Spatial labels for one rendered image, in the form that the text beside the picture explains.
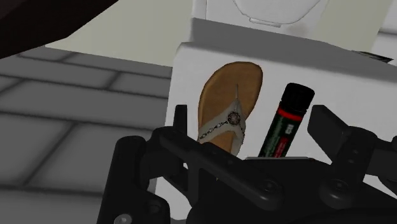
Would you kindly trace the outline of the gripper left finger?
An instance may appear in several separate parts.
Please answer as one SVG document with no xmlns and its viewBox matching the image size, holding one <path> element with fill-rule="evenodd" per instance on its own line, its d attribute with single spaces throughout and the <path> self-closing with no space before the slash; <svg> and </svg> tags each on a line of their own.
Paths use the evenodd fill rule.
<svg viewBox="0 0 397 224">
<path fill-rule="evenodd" d="M 171 224 L 168 202 L 147 190 L 151 179 L 164 177 L 191 206 L 221 181 L 263 211 L 283 204 L 274 178 L 247 165 L 212 143 L 188 137 L 187 107 L 177 105 L 174 123 L 141 136 L 117 140 L 96 224 Z"/>
</svg>

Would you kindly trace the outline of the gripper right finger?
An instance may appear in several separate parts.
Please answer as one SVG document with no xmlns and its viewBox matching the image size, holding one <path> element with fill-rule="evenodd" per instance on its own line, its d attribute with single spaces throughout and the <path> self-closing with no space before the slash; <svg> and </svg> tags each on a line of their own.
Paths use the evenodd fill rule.
<svg viewBox="0 0 397 224">
<path fill-rule="evenodd" d="M 324 105 L 314 105 L 307 132 L 331 160 L 319 187 L 321 200 L 334 209 L 352 207 L 369 174 L 397 195 L 397 136 L 388 142 L 373 132 L 347 125 Z"/>
</svg>

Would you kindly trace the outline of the white toilet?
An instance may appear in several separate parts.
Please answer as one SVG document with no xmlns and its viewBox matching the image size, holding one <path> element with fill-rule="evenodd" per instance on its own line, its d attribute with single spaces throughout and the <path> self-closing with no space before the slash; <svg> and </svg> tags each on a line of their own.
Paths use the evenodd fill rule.
<svg viewBox="0 0 397 224">
<path fill-rule="evenodd" d="M 196 138 L 205 82 L 221 66 L 247 61 L 261 67 L 263 82 L 246 122 L 240 158 L 259 153 L 290 82 L 312 88 L 313 103 L 325 105 L 349 125 L 384 140 L 396 136 L 397 66 L 314 37 L 326 8 L 337 1 L 194 0 L 189 38 L 174 57 L 165 124 L 173 123 L 175 107 L 184 104 L 187 133 Z"/>
</svg>

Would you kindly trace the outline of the black tube with red band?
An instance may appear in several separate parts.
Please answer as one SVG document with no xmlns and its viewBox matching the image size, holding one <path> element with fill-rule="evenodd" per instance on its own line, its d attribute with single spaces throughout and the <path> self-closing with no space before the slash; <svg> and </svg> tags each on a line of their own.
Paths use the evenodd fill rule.
<svg viewBox="0 0 397 224">
<path fill-rule="evenodd" d="M 314 98 L 313 89 L 288 83 L 261 146 L 259 157 L 285 157 Z"/>
</svg>

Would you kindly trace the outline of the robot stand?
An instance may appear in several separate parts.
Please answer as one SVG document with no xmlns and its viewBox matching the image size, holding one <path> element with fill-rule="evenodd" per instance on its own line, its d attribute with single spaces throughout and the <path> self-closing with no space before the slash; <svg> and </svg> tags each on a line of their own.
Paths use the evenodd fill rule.
<svg viewBox="0 0 397 224">
<path fill-rule="evenodd" d="M 0 59 L 70 36 L 119 0 L 0 0 Z"/>
</svg>

